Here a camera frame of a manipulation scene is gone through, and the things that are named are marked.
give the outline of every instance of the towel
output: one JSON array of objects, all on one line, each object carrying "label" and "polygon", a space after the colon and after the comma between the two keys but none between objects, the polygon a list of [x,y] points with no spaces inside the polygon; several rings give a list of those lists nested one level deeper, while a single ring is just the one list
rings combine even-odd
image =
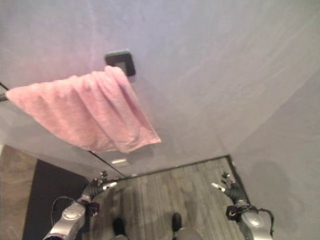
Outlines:
[{"label": "towel", "polygon": [[13,88],[6,97],[58,138],[93,152],[161,142],[119,67]]}]

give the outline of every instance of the gray wood floor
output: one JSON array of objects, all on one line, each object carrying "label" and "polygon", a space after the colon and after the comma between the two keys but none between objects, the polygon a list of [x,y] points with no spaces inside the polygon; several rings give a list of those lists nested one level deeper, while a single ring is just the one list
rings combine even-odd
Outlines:
[{"label": "gray wood floor", "polygon": [[121,215],[131,240],[170,240],[171,216],[179,212],[183,225],[204,240],[243,240],[237,224],[225,216],[231,201],[210,185],[220,182],[223,171],[231,173],[224,158],[120,181],[97,199],[100,214],[85,238],[111,239],[112,218]]}]

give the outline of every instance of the shoe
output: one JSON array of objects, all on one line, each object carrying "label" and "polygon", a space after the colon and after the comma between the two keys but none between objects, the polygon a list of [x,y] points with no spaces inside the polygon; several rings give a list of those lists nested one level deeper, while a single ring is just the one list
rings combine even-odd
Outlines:
[{"label": "shoe", "polygon": [[121,217],[117,217],[112,222],[112,228],[115,236],[126,235],[125,221]]},{"label": "shoe", "polygon": [[182,228],[182,218],[180,213],[176,212],[172,215],[172,231],[177,232],[180,228]]}]

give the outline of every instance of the gray wall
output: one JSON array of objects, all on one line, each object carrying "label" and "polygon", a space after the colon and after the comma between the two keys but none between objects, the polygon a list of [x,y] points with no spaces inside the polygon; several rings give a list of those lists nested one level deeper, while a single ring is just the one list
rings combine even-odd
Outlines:
[{"label": "gray wall", "polygon": [[320,71],[233,153],[251,201],[275,214],[275,239],[319,239]]},{"label": "gray wall", "polygon": [[[232,152],[320,68],[311,0],[11,0],[0,11],[0,80],[10,88],[102,70],[105,53],[132,52],[133,87],[163,143],[125,156],[125,174]],[[60,154],[71,147],[48,144],[10,103],[0,108],[0,142],[91,165],[78,149]]]}]

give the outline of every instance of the robotic arm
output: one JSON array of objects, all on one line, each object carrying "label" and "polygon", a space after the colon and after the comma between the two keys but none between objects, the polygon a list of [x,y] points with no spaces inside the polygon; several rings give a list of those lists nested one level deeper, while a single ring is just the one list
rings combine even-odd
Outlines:
[{"label": "robotic arm", "polygon": [[106,172],[101,172],[100,177],[93,179],[83,190],[81,197],[62,212],[60,220],[54,224],[43,240],[74,240],[86,222],[86,212],[91,210],[93,217],[98,214],[99,204],[92,202],[93,199],[117,185],[116,182],[106,183],[106,181]]},{"label": "robotic arm", "polygon": [[[222,191],[233,202],[233,205],[228,206],[226,209],[227,218],[238,223],[240,231],[246,240],[273,240],[274,216],[272,213],[269,210],[257,209],[255,206],[250,205],[244,191],[236,182],[230,179],[230,174],[224,173],[222,178],[225,187],[214,182],[211,185]],[[271,218],[270,232],[258,212],[269,213]]]}]

